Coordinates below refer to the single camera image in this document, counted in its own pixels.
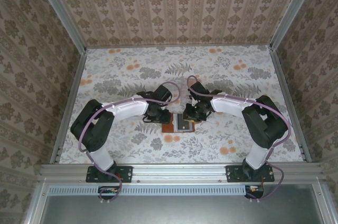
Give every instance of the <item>patterned wallpaper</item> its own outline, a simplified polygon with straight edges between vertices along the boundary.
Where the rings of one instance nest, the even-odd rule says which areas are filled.
[[[291,0],[63,0],[86,45],[269,43]]]
[[[24,217],[78,59],[48,0],[0,0],[0,223]]]
[[[314,161],[338,200],[338,0],[305,0],[277,49]]]

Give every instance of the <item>purple cable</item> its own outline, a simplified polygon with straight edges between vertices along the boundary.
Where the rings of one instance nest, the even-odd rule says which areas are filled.
[[[90,154],[87,152],[87,149],[82,149],[81,147],[81,144],[82,144],[82,140],[83,140],[83,137],[89,127],[89,125],[91,124],[91,122],[97,117],[97,115],[99,115],[102,111],[112,107],[113,105],[116,106],[116,105],[120,105],[120,104],[124,104],[126,102],[130,102],[131,100],[132,101],[151,101],[151,102],[156,102],[158,104],[171,104],[173,102],[176,102],[177,100],[179,100],[179,98],[181,97],[181,89],[180,87],[174,83],[174,82],[171,82],[171,81],[166,81],[164,83],[162,83],[161,85],[163,84],[172,84],[174,85],[175,87],[177,87],[178,91],[179,91],[179,95],[177,96],[177,98],[173,101],[158,101],[158,100],[153,100],[153,99],[146,99],[146,98],[130,98],[130,99],[126,99],[126,100],[122,100],[122,101],[117,101],[113,104],[108,104],[106,106],[103,106],[102,108],[100,108],[99,110],[97,110],[94,115],[91,116],[91,118],[88,120],[88,122],[86,123],[86,125],[84,126],[83,128],[83,131],[80,135],[80,138],[79,138],[79,144],[78,144],[78,147],[79,147],[79,151],[81,153],[86,153],[86,155],[88,156],[88,158],[91,160],[92,163],[94,163],[94,166],[97,168],[98,171],[100,171],[101,173],[104,173],[106,175],[110,175],[112,177],[114,177],[115,179],[117,179],[117,181],[119,182],[119,189],[117,191],[117,193],[115,194],[115,196],[113,196],[110,200],[114,200],[116,199],[116,197],[121,193],[121,190],[122,190],[122,181],[121,179],[116,176],[115,174],[112,174],[110,172],[107,172],[107,171],[104,171],[103,169],[101,169],[93,160],[93,158],[90,156]],[[102,190],[100,191],[100,195],[99,195],[99,198],[102,199],[102,191],[104,191],[104,188],[102,188]]]
[[[103,173],[103,174],[110,175],[110,176],[114,177],[114,178],[118,181],[118,183],[119,183],[118,191],[116,192],[116,194],[115,194],[109,201],[112,201],[112,200],[116,199],[117,196],[118,196],[118,195],[121,193],[121,191],[122,191],[122,180],[121,180],[117,175],[115,175],[115,174],[113,174],[113,173],[110,173],[110,172],[107,172],[107,171],[104,171],[104,170],[101,169],[98,165],[96,165],[96,163],[94,162],[93,158],[90,156],[90,154],[89,154],[88,152],[86,152],[86,155],[88,156],[89,160],[90,160],[92,163],[94,163],[94,167],[96,167],[98,171],[100,171],[100,172]],[[102,192],[104,192],[104,191],[106,191],[106,190],[108,190],[108,189],[110,189],[110,188],[101,188],[101,191],[100,191],[100,194],[99,194],[99,198],[100,198],[101,200],[104,200],[104,199],[102,198]]]
[[[251,104],[255,104],[255,105],[258,105],[258,106],[260,106],[260,107],[262,107],[262,108],[266,108],[266,109],[270,110],[271,112],[273,112],[273,113],[275,113],[277,116],[279,116],[279,117],[283,120],[283,122],[286,124],[287,129],[288,129],[288,134],[287,134],[287,135],[285,136],[285,138],[283,138],[281,141],[279,141],[279,142],[277,142],[277,143],[274,143],[274,144],[272,145],[272,148],[270,149],[270,151],[268,152],[268,154],[267,154],[267,156],[266,156],[266,158],[265,158],[265,162],[266,162],[268,165],[270,165],[271,167],[273,167],[273,168],[275,168],[275,169],[277,169],[277,170],[279,170],[279,171],[281,172],[281,178],[280,178],[280,180],[279,180],[279,182],[278,182],[276,188],[275,188],[270,194],[268,194],[268,195],[265,196],[265,197],[260,198],[259,200],[263,200],[263,199],[269,198],[269,197],[270,197],[270,196],[271,196],[271,195],[279,188],[279,186],[281,185],[281,183],[282,183],[282,181],[283,181],[283,179],[284,179],[284,172],[283,172],[283,170],[282,170],[281,168],[279,168],[279,167],[277,167],[277,166],[274,166],[274,165],[272,165],[271,163],[269,163],[269,162],[268,162],[268,159],[270,158],[270,156],[271,156],[271,154],[273,153],[274,148],[275,148],[276,146],[278,146],[278,145],[284,143],[285,141],[287,141],[287,140],[290,138],[290,136],[291,136],[291,125],[290,125],[289,121],[288,121],[288,120],[287,120],[280,112],[276,111],[275,109],[272,109],[271,107],[269,107],[269,106],[267,106],[267,105],[261,104],[261,103],[259,103],[259,102],[257,102],[257,101],[253,101],[253,100],[249,100],[249,99],[245,99],[245,98],[241,98],[241,97],[228,96],[228,95],[225,96],[225,95],[205,95],[205,94],[200,94],[200,93],[196,92],[195,90],[193,90],[193,89],[189,86],[189,80],[190,80],[191,78],[194,78],[197,82],[198,82],[198,78],[197,78],[196,76],[194,76],[194,75],[190,75],[190,76],[187,78],[187,80],[186,80],[186,84],[187,84],[189,90],[190,90],[191,92],[193,92],[194,94],[196,94],[196,95],[199,95],[199,96],[206,96],[206,97],[222,97],[222,98],[229,98],[229,99],[237,100],[237,101],[246,101],[246,102],[249,102],[249,103],[251,103]]]
[[[266,195],[266,196],[264,196],[264,197],[262,197],[262,198],[260,198],[260,199],[256,198],[254,195],[252,195],[252,194],[250,194],[250,193],[247,192],[247,195],[249,195],[250,197],[252,197],[252,198],[254,198],[254,199],[257,199],[257,201],[260,201],[260,200],[264,200],[264,199],[270,198],[270,197],[272,196],[272,194],[274,194],[274,193],[277,191],[277,189],[280,187],[281,183],[282,183],[283,180],[284,180],[284,171],[283,171],[281,168],[279,168],[279,167],[277,167],[277,166],[274,166],[273,164],[271,164],[271,163],[268,162],[268,161],[266,161],[266,163],[267,163],[270,167],[273,167],[274,169],[279,170],[279,171],[281,172],[281,178],[280,178],[278,184],[276,185],[276,187],[274,188],[274,190],[271,191],[271,193],[269,193],[268,195]]]

